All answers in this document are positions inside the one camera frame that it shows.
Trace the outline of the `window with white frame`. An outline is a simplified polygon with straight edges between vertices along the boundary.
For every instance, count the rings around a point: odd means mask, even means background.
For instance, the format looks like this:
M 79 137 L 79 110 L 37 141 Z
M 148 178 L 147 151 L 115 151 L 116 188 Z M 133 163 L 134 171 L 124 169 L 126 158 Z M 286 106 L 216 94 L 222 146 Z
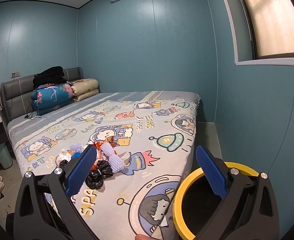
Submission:
M 223 0 L 236 65 L 294 66 L 294 0 Z

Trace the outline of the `orange snack wrapper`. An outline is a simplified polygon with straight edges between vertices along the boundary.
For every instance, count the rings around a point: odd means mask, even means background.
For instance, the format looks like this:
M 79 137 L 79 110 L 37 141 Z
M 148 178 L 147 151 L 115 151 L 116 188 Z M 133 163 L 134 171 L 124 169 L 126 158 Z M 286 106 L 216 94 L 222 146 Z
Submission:
M 105 160 L 105 157 L 103 157 L 103 153 L 101 152 L 101 146 L 105 142 L 108 142 L 113 147 L 114 146 L 113 140 L 114 140 L 114 136 L 110 136 L 110 137 L 107 137 L 104 141 L 94 141 L 91 143 L 91 145 L 94 146 L 95 149 L 97 150 L 97 158 L 93 166 L 91 167 L 91 171 L 98 169 L 98 161 Z

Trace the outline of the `blue plastic scrap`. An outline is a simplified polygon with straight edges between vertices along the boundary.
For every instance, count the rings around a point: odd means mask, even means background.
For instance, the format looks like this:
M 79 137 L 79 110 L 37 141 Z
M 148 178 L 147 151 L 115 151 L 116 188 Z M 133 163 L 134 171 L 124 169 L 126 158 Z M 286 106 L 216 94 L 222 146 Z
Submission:
M 81 152 L 75 152 L 75 153 L 71 156 L 71 158 L 78 158 L 78 157 L 80 157 L 81 155 L 82 155 Z

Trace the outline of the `lilac crumpled wrapper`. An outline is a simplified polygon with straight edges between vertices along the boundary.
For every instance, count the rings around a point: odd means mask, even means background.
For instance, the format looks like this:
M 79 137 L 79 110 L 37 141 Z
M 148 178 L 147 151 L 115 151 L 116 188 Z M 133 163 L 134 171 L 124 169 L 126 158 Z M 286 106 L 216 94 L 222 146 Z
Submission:
M 82 153 L 83 152 L 83 147 L 81 146 L 80 143 L 72 144 L 70 146 L 70 150 L 72 150 L 73 153 L 76 153 L 76 152 Z

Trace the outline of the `grey white paper scrap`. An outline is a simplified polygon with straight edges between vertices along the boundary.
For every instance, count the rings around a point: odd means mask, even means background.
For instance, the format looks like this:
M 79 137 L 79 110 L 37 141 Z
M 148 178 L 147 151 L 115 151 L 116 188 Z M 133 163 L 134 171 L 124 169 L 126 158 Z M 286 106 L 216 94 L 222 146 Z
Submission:
M 120 159 L 122 159 L 126 166 L 130 165 L 131 152 L 126 151 L 123 153 L 118 153 L 117 155 Z

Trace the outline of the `white tissue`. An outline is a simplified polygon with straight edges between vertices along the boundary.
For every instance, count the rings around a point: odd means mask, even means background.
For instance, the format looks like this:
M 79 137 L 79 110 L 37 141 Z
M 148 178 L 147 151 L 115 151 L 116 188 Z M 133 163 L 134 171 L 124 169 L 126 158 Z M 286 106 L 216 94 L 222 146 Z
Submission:
M 62 161 L 69 162 L 71 160 L 71 157 L 72 157 L 72 150 L 62 149 L 61 152 L 56 157 L 55 163 L 57 166 L 59 166 L 60 162 L 62 162 Z

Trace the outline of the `black clothing pile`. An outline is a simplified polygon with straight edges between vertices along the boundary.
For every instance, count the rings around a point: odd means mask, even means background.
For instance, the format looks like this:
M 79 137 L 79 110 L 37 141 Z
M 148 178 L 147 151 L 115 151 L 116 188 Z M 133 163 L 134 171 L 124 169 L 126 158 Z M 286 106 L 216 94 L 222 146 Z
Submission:
M 64 78 L 63 68 L 61 66 L 54 66 L 34 76 L 33 88 L 36 90 L 39 86 L 42 85 L 59 85 L 66 82 L 67 80 Z

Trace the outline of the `purple foam fruit net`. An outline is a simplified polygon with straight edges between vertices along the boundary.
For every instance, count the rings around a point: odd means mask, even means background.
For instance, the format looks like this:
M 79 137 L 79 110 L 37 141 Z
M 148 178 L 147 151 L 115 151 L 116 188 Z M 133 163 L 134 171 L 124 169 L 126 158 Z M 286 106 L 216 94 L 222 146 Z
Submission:
M 125 163 L 118 157 L 110 143 L 105 142 L 101 146 L 101 152 L 108 159 L 113 173 L 118 173 L 126 168 Z

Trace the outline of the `blue flamingo folded quilt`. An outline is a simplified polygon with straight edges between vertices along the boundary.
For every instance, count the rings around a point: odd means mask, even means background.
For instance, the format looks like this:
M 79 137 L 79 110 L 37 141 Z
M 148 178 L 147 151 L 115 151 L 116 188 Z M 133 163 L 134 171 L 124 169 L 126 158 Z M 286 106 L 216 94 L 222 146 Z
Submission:
M 31 94 L 31 105 L 37 115 L 55 111 L 71 102 L 72 88 L 68 83 L 48 85 Z

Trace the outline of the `black plastic bag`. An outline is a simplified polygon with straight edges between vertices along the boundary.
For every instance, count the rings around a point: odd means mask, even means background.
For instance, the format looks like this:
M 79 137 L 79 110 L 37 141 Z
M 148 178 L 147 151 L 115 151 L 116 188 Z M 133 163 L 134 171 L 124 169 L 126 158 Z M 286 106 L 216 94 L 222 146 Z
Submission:
M 88 188 L 99 190 L 103 187 L 104 180 L 113 176 L 112 168 L 108 161 L 99 160 L 96 170 L 90 170 L 85 179 Z

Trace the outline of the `cartoon space print bed sheet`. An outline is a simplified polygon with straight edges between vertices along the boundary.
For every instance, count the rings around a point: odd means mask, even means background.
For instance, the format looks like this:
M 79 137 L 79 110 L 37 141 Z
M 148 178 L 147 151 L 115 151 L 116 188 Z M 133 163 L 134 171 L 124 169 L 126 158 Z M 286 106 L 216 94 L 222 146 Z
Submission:
M 8 123 L 22 177 L 50 174 L 62 149 L 114 136 L 130 165 L 92 190 L 84 182 L 72 203 L 97 239 L 177 239 L 172 201 L 193 161 L 199 96 L 192 92 L 99 93 L 41 117 Z M 64 168 L 67 161 L 60 162 Z

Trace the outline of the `wall socket plate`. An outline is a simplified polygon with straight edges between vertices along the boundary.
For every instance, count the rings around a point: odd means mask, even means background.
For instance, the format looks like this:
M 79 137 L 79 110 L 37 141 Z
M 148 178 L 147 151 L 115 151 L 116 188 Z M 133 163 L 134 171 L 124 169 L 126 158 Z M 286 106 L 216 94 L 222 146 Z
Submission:
M 11 78 L 20 77 L 20 72 L 13 72 L 11 73 Z

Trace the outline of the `grey padded headboard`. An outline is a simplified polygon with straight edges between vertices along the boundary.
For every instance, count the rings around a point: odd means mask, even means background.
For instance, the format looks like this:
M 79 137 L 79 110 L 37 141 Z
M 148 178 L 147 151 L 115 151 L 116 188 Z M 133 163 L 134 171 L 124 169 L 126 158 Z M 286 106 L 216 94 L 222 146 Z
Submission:
M 34 76 L 35 74 L 1 83 L 1 103 L 4 107 L 7 122 L 25 116 L 27 110 L 31 111 L 30 102 Z

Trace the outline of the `green small waste bin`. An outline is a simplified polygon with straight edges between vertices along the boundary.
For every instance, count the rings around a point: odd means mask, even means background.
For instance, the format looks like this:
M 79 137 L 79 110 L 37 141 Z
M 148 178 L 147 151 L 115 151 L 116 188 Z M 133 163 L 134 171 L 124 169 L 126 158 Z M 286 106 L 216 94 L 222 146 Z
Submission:
M 5 142 L 0 144 L 0 164 L 2 165 L 3 169 L 8 169 L 13 164 L 12 157 Z

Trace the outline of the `yellow rimmed black trash bin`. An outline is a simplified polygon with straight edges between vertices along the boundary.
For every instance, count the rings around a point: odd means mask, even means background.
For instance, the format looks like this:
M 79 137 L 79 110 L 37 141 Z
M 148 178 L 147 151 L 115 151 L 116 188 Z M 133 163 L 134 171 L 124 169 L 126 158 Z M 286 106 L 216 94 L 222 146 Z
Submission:
M 241 174 L 248 176 L 258 176 L 254 169 L 239 163 L 225 162 L 229 168 L 237 168 Z M 210 217 L 214 215 L 222 199 L 214 194 L 209 182 L 205 178 L 202 168 L 197 168 L 191 172 L 179 186 L 172 206 L 172 217 L 174 226 L 181 239 L 197 239 L 197 235 L 205 228 Z M 227 236 L 215 235 L 220 223 L 216 223 L 214 232 L 209 232 L 205 238 L 198 239 L 226 239 Z M 255 236 L 259 230 L 245 229 L 240 236 L 232 236 L 227 239 L 264 239 L 263 235 Z

